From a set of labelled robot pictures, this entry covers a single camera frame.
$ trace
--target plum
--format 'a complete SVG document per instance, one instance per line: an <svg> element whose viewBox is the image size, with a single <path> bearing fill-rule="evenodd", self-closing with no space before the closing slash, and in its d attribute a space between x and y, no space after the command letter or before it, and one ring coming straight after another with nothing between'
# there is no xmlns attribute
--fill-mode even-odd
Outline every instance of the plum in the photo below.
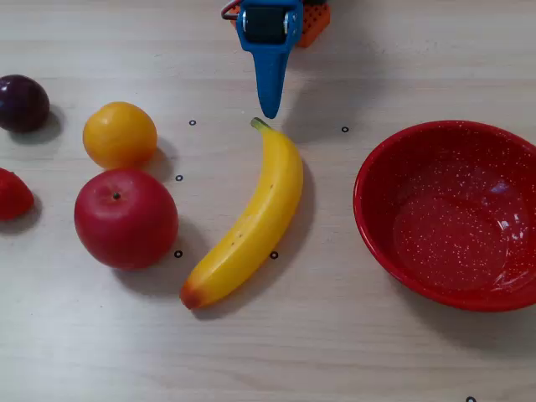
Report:
<svg viewBox="0 0 536 402"><path fill-rule="evenodd" d="M23 75L0 78L1 128L13 132L37 130L49 112L49 97L36 81Z"/></svg>

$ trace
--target red apple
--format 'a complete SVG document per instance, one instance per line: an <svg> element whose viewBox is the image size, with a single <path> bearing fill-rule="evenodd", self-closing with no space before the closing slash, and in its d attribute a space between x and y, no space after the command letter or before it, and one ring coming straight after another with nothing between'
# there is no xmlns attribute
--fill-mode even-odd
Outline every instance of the red apple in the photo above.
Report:
<svg viewBox="0 0 536 402"><path fill-rule="evenodd" d="M78 194L75 227L98 261L134 271L158 262L178 234L171 194L156 179L134 169L92 178Z"/></svg>

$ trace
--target banana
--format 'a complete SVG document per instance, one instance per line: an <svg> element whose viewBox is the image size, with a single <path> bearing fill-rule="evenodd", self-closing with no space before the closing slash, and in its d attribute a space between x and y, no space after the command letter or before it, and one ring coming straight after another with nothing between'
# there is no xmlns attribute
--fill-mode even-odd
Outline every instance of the banana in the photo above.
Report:
<svg viewBox="0 0 536 402"><path fill-rule="evenodd" d="M261 119L263 163L253 198L234 227L193 269L181 290L189 309L205 307L242 285L274 250L302 195L303 162L296 146Z"/></svg>

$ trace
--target banana tip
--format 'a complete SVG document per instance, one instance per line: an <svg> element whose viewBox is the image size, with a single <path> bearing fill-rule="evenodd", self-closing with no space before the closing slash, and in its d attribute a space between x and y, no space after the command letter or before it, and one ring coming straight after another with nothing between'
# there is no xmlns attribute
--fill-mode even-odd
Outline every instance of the banana tip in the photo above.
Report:
<svg viewBox="0 0 536 402"><path fill-rule="evenodd" d="M181 290L181 301L188 310L201 307L201 296L198 291L195 291L187 282L184 284Z"/></svg>
<svg viewBox="0 0 536 402"><path fill-rule="evenodd" d="M251 121L251 125L256 128L257 130L262 130L264 128L270 128L266 123L264 123L259 117L255 117Z"/></svg>

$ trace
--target banana stem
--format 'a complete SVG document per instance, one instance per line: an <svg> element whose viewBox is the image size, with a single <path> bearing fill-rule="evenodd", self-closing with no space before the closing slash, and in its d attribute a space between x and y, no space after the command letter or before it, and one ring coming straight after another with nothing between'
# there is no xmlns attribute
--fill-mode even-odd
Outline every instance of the banana stem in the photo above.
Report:
<svg viewBox="0 0 536 402"><path fill-rule="evenodd" d="M266 123L264 123L259 117L256 117L255 119L251 121L251 126L259 131L265 128L271 128Z"/></svg>

